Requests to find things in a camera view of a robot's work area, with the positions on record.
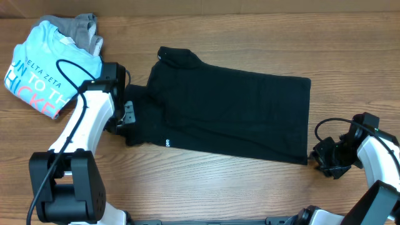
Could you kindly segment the black t-shirt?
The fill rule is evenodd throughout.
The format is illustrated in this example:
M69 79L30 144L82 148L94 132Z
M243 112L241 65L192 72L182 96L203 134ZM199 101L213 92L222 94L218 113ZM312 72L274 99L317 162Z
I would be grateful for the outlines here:
M126 88L128 146L307 163L310 79L212 66L188 49L160 47L157 56L147 84Z

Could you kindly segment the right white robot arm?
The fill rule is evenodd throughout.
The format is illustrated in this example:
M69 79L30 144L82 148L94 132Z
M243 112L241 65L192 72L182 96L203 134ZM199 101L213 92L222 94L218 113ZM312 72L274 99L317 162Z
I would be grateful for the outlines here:
M298 221L305 224L384 224L399 223L399 141L379 129L379 118L372 114L355 115L349 131L336 142L320 139L310 157L317 170L339 179L352 166L363 169L368 191L345 215L318 207L306 209Z

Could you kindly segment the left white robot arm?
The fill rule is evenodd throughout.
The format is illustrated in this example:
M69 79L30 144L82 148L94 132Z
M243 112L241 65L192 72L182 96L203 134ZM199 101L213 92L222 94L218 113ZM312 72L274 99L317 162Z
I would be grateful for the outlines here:
M116 132L124 119L125 81L85 81L76 108L57 141L29 160L34 198L26 216L43 223L132 224L128 212L106 200L94 155L104 130Z

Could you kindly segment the light blue printed t-shirt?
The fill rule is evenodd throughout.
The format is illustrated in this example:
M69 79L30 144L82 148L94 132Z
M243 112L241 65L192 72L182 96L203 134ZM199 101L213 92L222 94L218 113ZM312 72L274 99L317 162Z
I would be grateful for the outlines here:
M49 21L34 27L16 45L4 86L35 110L56 119L85 80L101 75L102 61L78 48Z

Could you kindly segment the grey folded t-shirt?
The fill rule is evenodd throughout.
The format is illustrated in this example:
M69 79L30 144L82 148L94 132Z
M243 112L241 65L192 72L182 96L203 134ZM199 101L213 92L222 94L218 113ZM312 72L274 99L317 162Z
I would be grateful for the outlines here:
M74 18L45 15L40 17L31 29L42 21L49 21L66 37L70 37L75 45L93 56L99 56L103 46L103 37L97 35L97 17L93 13L80 14Z

